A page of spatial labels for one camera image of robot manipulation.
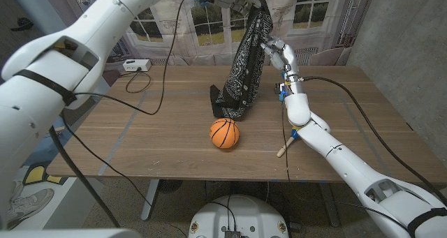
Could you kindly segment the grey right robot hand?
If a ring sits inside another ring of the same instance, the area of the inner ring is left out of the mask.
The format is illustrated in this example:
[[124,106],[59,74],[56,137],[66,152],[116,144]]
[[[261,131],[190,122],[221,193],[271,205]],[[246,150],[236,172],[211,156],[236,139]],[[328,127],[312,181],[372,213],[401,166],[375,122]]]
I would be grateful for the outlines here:
[[299,78],[298,60],[293,48],[278,37],[270,37],[260,44],[264,53],[269,56],[270,63],[284,71],[285,80],[296,82]]

